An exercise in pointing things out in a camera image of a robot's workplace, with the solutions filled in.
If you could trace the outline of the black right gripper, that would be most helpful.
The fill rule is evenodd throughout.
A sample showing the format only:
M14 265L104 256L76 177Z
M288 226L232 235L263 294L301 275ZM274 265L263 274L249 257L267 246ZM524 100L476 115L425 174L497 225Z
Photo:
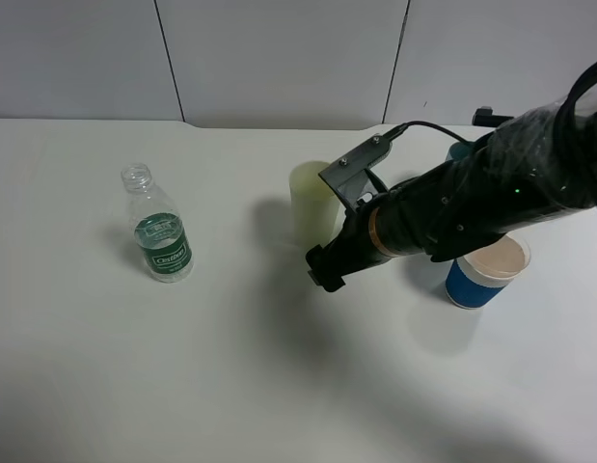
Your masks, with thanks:
M363 204L349 213L339 235L326 250L316 245L306 253L309 275L317 286L336 292L342 278L381 265L393 258L389 246L393 214L385 205Z

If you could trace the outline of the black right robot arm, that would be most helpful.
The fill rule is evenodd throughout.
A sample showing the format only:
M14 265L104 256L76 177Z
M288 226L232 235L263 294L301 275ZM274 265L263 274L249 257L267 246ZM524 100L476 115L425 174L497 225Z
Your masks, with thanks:
M477 111L487 133L467 154L395 186L372 167L406 130L375 135L320 173L345 209L339 234L306 254L313 281L329 292L344 277L400 256L435 262L491 245L506 233L597 208L597 62L565 99L512 118Z

